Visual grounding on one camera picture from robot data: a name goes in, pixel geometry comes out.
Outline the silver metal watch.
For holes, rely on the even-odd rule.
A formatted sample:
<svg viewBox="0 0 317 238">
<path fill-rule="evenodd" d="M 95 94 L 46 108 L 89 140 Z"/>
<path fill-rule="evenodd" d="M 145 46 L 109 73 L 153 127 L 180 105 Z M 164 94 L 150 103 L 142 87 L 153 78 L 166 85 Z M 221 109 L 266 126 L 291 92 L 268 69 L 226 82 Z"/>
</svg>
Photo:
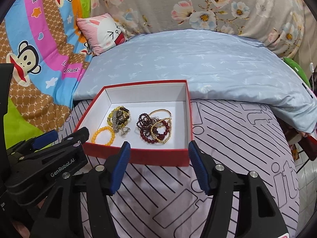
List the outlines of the silver metal watch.
<svg viewBox="0 0 317 238">
<path fill-rule="evenodd" d="M 112 115 L 112 127 L 115 133 L 119 132 L 124 128 L 125 125 L 125 115 L 122 110 L 116 110 Z"/>
</svg>

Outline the small silver pendant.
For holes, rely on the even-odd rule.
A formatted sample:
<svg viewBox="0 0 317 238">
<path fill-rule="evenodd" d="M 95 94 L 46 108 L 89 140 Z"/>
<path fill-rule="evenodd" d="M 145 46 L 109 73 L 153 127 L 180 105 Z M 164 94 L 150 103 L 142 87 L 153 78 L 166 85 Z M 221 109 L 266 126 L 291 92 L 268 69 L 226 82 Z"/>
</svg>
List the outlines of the small silver pendant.
<svg viewBox="0 0 317 238">
<path fill-rule="evenodd" d="M 129 127 L 123 127 L 120 129 L 120 136 L 125 138 L 131 129 Z"/>
</svg>

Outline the dark purple bead strand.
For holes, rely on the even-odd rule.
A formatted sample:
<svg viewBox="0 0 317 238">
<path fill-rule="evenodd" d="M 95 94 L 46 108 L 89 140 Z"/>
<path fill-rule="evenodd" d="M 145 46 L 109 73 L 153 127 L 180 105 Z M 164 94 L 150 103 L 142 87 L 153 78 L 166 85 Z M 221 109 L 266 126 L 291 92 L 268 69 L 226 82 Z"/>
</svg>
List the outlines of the dark purple bead strand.
<svg viewBox="0 0 317 238">
<path fill-rule="evenodd" d="M 147 113 L 142 113 L 139 115 L 139 119 L 137 121 L 137 127 L 141 130 L 144 136 L 150 136 L 150 128 L 153 125 L 153 120 Z"/>
</svg>

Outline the silver chain cluster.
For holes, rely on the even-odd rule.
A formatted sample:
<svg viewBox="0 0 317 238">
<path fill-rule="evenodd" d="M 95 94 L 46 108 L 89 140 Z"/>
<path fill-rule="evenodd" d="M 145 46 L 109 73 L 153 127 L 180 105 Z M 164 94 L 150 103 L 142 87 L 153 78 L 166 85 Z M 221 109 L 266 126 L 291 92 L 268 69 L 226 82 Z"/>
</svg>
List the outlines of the silver chain cluster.
<svg viewBox="0 0 317 238">
<path fill-rule="evenodd" d="M 150 119 L 152 120 L 152 125 L 160 121 L 159 117 L 151 117 Z"/>
</svg>

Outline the gold bangle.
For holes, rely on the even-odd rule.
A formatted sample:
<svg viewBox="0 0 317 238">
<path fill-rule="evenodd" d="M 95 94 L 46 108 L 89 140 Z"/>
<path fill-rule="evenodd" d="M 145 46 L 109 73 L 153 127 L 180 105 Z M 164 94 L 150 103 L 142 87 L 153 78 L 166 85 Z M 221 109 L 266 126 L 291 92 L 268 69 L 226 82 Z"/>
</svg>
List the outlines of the gold bangle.
<svg viewBox="0 0 317 238">
<path fill-rule="evenodd" d="M 163 118 L 160 118 L 159 116 L 157 116 L 158 113 L 166 113 L 167 116 L 166 117 L 163 117 Z M 151 117 L 159 117 L 160 120 L 171 120 L 172 119 L 172 114 L 169 110 L 167 109 L 164 109 L 164 108 L 160 108 L 160 109 L 157 109 L 157 110 L 154 110 L 152 112 L 150 112 L 149 114 L 150 118 Z"/>
</svg>

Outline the red cardboard box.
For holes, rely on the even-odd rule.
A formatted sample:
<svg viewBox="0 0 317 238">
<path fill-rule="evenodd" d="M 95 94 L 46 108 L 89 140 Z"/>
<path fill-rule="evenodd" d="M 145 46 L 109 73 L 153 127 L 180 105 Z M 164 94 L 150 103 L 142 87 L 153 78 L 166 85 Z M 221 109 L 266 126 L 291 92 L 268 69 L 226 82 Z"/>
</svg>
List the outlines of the red cardboard box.
<svg viewBox="0 0 317 238">
<path fill-rule="evenodd" d="M 131 130 L 125 138 L 119 133 L 113 143 L 108 130 L 97 131 L 108 125 L 109 114 L 118 106 L 130 112 L 127 127 Z M 170 125 L 169 132 L 164 126 L 158 128 L 165 135 L 163 142 L 155 142 L 150 136 L 148 141 L 141 137 L 137 127 L 139 115 L 164 108 L 171 112 L 172 119 L 165 120 Z M 108 158 L 116 154 L 127 141 L 131 146 L 130 162 L 141 165 L 168 167 L 187 167 L 189 165 L 188 145 L 193 140 L 192 110 L 190 93 L 185 80 L 146 81 L 104 86 L 90 103 L 79 120 L 76 129 L 86 127 L 90 138 L 84 144 L 87 155 Z"/>
</svg>

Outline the lilac striped bed sheet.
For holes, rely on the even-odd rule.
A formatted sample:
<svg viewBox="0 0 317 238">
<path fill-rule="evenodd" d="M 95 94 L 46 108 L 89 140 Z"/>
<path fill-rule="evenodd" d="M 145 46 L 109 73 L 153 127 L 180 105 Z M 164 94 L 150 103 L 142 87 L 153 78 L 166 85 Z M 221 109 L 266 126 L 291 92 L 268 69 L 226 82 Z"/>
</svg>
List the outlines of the lilac striped bed sheet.
<svg viewBox="0 0 317 238">
<path fill-rule="evenodd" d="M 269 106 L 193 100 L 193 137 L 217 164 L 256 171 L 279 207 L 290 237 L 299 218 L 296 167 Z M 211 198 L 188 167 L 129 164 L 118 192 L 108 199 L 120 237 L 200 237 Z"/>
</svg>

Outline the pink rabbit cushion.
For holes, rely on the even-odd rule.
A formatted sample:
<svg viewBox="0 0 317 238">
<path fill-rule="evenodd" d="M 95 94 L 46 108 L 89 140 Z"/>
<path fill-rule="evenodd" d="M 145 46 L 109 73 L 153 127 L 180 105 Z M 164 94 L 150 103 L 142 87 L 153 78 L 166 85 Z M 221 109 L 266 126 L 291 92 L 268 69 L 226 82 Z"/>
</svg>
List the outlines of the pink rabbit cushion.
<svg viewBox="0 0 317 238">
<path fill-rule="evenodd" d="M 78 18 L 76 23 L 94 55 L 100 55 L 126 42 L 124 28 L 108 13 L 90 18 Z"/>
</svg>

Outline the colourful monkey cartoon blanket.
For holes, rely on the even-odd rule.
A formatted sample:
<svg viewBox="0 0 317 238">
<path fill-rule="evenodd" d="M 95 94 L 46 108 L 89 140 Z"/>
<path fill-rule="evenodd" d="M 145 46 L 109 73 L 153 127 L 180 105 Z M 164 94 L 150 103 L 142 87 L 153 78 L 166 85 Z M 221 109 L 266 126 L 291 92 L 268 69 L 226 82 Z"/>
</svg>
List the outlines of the colourful monkey cartoon blanket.
<svg viewBox="0 0 317 238">
<path fill-rule="evenodd" d="M 73 107 L 73 95 L 91 62 L 76 21 L 90 0 L 15 0 L 1 22 L 1 63 L 13 64 L 7 147 L 58 130 Z"/>
</svg>

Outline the green plush toy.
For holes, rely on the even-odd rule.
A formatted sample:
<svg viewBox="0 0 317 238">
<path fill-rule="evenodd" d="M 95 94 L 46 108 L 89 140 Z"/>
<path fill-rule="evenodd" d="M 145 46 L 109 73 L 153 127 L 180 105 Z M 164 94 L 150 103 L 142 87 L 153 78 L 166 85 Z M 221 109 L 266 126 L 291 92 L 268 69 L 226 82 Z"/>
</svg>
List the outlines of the green plush toy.
<svg viewBox="0 0 317 238">
<path fill-rule="evenodd" d="M 298 74 L 298 76 L 306 83 L 306 85 L 309 88 L 311 88 L 309 80 L 308 80 L 304 70 L 301 68 L 301 66 L 299 64 L 297 64 L 291 58 L 286 58 L 286 57 L 283 57 L 283 61 Z"/>
</svg>

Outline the light blue pillow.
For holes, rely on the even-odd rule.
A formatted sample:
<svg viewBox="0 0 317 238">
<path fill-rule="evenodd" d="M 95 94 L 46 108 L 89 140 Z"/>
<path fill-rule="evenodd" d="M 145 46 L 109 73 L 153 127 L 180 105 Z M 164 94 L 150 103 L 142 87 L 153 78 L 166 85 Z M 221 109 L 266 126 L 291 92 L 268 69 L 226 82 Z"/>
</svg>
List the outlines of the light blue pillow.
<svg viewBox="0 0 317 238">
<path fill-rule="evenodd" d="M 316 96 L 260 41 L 205 30 L 138 35 L 92 58 L 73 99 L 106 85 L 186 80 L 193 99 L 267 104 L 296 130 L 316 126 Z"/>
</svg>

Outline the grey floral quilt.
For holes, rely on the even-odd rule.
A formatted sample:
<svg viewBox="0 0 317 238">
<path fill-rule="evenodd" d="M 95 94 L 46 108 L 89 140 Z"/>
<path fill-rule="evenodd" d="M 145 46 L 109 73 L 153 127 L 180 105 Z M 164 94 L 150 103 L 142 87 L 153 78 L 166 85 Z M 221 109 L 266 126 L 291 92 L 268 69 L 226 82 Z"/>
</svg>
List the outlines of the grey floral quilt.
<svg viewBox="0 0 317 238">
<path fill-rule="evenodd" d="M 295 56 L 305 32 L 303 0 L 91 0 L 128 36 L 196 29 L 261 41 L 279 57 Z"/>
</svg>

